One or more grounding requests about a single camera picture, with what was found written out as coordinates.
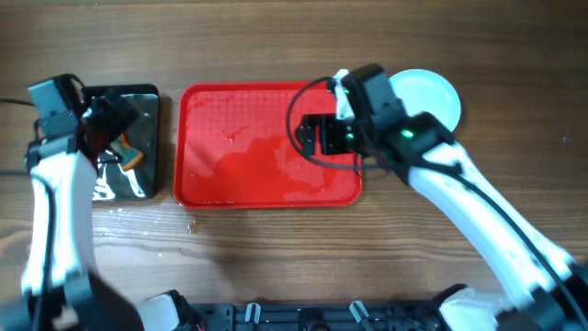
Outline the green orange sponge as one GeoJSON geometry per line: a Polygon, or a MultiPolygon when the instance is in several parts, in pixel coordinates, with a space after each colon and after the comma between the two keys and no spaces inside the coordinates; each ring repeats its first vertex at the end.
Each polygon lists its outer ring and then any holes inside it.
{"type": "Polygon", "coordinates": [[[114,140],[110,147],[119,155],[119,164],[123,171],[132,170],[144,159],[144,153],[131,146],[124,133],[114,140]]]}

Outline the pale blue plate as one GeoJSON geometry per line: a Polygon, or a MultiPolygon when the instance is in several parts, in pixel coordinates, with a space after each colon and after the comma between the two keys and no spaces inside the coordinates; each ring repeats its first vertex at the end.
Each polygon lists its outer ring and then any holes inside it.
{"type": "Polygon", "coordinates": [[[458,127],[461,100],[444,76],[425,69],[408,69],[393,75],[389,82],[410,116],[426,111],[450,131],[458,127]]]}

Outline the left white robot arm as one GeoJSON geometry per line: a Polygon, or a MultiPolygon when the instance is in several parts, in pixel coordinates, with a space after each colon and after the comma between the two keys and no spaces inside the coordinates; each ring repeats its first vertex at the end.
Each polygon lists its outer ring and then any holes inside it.
{"type": "Polygon", "coordinates": [[[134,304],[98,276],[92,242],[97,159],[138,112],[113,89],[99,97],[40,92],[33,100],[43,134],[25,156],[34,193],[32,243],[22,297],[2,307],[1,327],[52,330],[71,308],[76,330],[142,330],[134,304]]]}

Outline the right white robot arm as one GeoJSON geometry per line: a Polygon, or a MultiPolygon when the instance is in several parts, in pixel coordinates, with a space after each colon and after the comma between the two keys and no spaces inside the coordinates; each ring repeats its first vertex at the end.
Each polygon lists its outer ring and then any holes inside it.
{"type": "Polygon", "coordinates": [[[503,295],[453,288],[435,308],[450,330],[584,330],[587,268],[534,228],[482,175],[432,114],[318,115],[339,154],[376,158],[456,225],[503,295]]]}

